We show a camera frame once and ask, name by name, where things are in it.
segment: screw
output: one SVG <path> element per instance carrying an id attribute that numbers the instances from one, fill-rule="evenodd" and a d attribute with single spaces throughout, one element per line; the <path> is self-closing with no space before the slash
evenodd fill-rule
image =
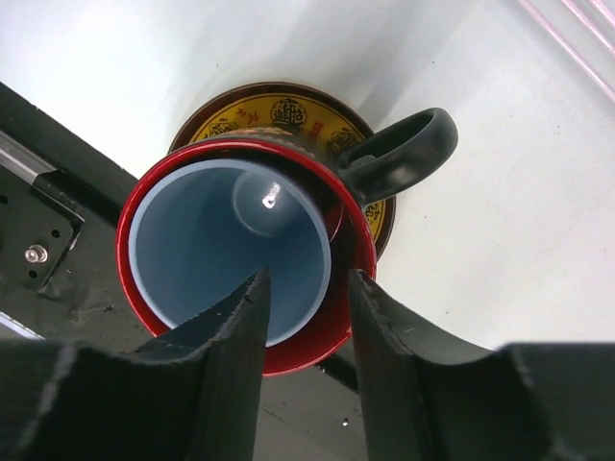
<path id="1" fill-rule="evenodd" d="M 45 249 L 45 247 L 42 247 L 40 245 L 31 245 L 30 248 L 28 248 L 28 250 L 26 250 L 26 253 L 24 253 L 23 255 L 26 258 L 26 261 L 37 263 L 45 262 L 49 254 L 47 254 L 47 250 Z"/>

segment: gray plastic cup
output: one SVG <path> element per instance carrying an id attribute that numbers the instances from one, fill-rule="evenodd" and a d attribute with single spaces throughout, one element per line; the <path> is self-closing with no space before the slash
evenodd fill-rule
<path id="1" fill-rule="evenodd" d="M 327 230 L 310 197 L 284 174 L 240 159 L 203 160 L 159 181 L 136 210 L 128 253 L 140 295 L 170 328 L 268 267 L 267 347 L 309 322 L 332 268 Z"/>

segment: red rim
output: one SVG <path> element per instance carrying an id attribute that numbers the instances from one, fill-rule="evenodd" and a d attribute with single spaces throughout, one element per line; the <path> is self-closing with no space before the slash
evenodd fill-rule
<path id="1" fill-rule="evenodd" d="M 154 165 L 131 193 L 117 226 L 115 256 L 120 283 L 136 316 L 155 336 L 165 333 L 169 328 L 141 297 L 128 260 L 128 236 L 136 209 L 152 187 L 169 173 L 201 159 L 229 157 L 232 149 L 256 149 L 266 154 L 288 158 L 317 175 L 337 194 L 349 218 L 349 228 L 356 240 L 352 249 L 354 260 L 351 266 L 362 269 L 371 278 L 376 275 L 376 249 L 367 221 L 346 186 L 331 170 L 311 158 L 274 142 L 233 138 L 205 140 L 183 147 Z M 265 376 L 302 370 L 331 355 L 350 338 L 352 333 L 347 277 L 344 276 L 344 280 L 339 282 L 341 284 L 336 285 L 332 293 L 327 295 L 328 305 L 323 303 L 323 307 L 307 326 L 288 340 L 267 349 L 263 373 Z M 317 344 L 314 344 L 316 342 L 314 335 L 318 338 Z"/>

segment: mug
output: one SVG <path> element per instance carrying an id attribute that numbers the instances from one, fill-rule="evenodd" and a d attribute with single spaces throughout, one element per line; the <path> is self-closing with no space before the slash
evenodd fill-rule
<path id="1" fill-rule="evenodd" d="M 376 276 L 363 210 L 429 176 L 456 144 L 451 116 L 427 109 L 337 158 L 285 127 L 187 145 L 152 167 L 122 210 L 122 287 L 137 317 L 160 335 L 269 267 L 263 373 L 304 369 L 351 337 L 349 271 Z"/>

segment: black metal plate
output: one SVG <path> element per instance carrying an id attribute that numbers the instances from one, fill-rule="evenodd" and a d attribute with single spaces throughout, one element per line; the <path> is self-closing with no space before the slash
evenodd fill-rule
<path id="1" fill-rule="evenodd" d="M 0 167 L 0 276 L 31 290 L 42 288 L 77 235 L 79 219 L 71 214 Z M 35 244 L 47 250 L 45 262 L 25 259 Z"/>

